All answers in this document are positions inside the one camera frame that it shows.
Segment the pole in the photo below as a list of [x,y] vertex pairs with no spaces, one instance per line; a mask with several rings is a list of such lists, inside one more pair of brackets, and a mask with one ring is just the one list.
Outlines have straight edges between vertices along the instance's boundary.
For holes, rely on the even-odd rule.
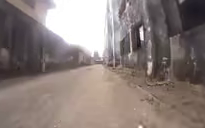
[[115,56],[115,32],[114,32],[114,13],[113,13],[113,6],[112,0],[110,0],[110,10],[111,10],[111,22],[112,22],[112,44],[113,44],[113,67],[116,66],[116,56]]

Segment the alley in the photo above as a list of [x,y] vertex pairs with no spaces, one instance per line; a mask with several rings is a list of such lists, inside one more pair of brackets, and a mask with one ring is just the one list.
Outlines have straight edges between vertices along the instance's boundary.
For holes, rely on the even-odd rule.
[[101,65],[1,81],[0,128],[182,127],[126,85]]

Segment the road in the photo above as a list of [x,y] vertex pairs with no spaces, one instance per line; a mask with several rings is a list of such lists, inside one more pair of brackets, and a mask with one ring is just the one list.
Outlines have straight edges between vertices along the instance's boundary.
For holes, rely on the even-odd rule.
[[127,84],[101,65],[0,81],[0,128],[178,127]]

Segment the concrete wall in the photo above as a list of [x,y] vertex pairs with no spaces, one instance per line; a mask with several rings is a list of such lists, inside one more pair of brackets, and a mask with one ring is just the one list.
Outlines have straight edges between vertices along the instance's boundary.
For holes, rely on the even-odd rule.
[[0,70],[40,72],[46,55],[60,62],[67,49],[68,44],[41,23],[0,3]]
[[130,58],[137,58],[138,67],[144,67],[145,70],[148,70],[148,76],[156,77],[159,74],[159,66],[162,63],[162,59],[165,57],[170,61],[168,28],[162,1],[129,0],[125,3],[125,9],[120,20],[124,22],[129,31],[132,27],[142,25],[145,39],[138,52],[131,50],[132,52],[128,55],[128,60],[131,60]]
[[205,24],[171,40],[174,76],[205,82]]

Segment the dirt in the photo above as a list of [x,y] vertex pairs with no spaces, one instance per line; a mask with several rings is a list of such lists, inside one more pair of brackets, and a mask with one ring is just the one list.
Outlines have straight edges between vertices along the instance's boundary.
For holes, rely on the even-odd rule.
[[[122,79],[128,81],[130,87],[143,89],[150,93],[152,99],[144,99],[154,105],[161,115],[169,117],[169,111],[175,111],[171,118],[183,118],[185,126],[205,128],[205,86],[192,85],[175,81],[170,85],[148,86],[143,72],[132,69],[117,68],[112,70]],[[154,104],[154,98],[165,107]]]

